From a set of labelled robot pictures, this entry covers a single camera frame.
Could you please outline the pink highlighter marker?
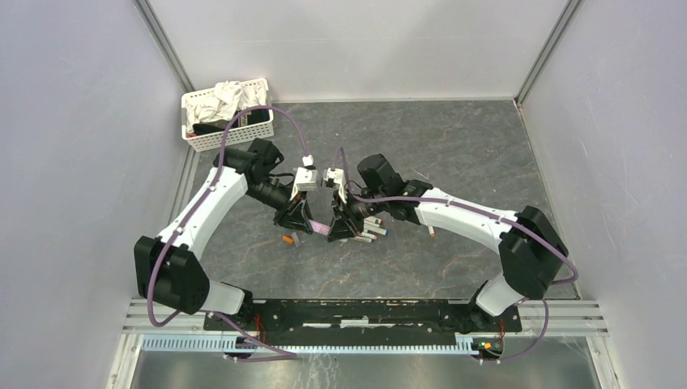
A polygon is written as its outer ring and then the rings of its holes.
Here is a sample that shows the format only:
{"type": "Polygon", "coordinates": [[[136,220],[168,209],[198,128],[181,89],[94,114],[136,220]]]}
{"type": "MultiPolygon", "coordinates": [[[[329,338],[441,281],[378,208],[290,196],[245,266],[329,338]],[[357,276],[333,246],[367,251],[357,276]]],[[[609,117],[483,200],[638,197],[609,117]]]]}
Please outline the pink highlighter marker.
{"type": "Polygon", "coordinates": [[[324,236],[327,236],[331,231],[331,227],[329,225],[323,224],[321,222],[317,222],[315,220],[311,220],[310,225],[311,225],[312,230],[315,233],[318,233],[318,234],[321,234],[324,236]]]}

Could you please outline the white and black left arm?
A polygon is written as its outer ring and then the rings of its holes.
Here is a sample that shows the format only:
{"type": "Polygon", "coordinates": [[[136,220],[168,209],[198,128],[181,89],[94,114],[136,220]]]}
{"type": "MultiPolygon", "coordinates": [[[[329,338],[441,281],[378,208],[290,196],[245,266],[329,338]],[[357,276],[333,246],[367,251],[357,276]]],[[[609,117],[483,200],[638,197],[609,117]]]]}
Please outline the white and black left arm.
{"type": "Polygon", "coordinates": [[[220,151],[181,214],[156,236],[142,236],[134,244],[140,297],[185,314],[219,311],[233,329],[248,328],[254,321],[251,292],[210,280],[200,259],[220,222],[245,196],[273,208],[274,224],[313,233],[305,193],[315,187],[314,158],[305,154],[288,185],[272,172],[283,161],[284,154],[266,139],[255,139],[245,151],[220,151]]]}

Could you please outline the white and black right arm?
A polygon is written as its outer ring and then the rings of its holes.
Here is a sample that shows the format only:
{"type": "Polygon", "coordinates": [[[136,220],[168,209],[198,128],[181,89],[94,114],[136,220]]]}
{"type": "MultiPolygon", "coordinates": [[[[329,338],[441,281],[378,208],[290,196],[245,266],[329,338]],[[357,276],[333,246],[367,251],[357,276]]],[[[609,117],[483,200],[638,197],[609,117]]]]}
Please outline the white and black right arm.
{"type": "Polygon", "coordinates": [[[478,289],[467,310],[469,323],[479,331],[491,329],[511,306],[543,298],[550,286],[561,283],[561,267],[571,271],[566,283],[578,277],[561,237],[536,207],[517,212],[459,199],[428,182],[403,179],[382,154],[363,159],[357,171],[364,182],[358,191],[353,190],[346,165],[323,174],[323,185],[335,189],[328,239],[351,239],[385,212],[492,250],[500,258],[501,272],[478,289]]]}

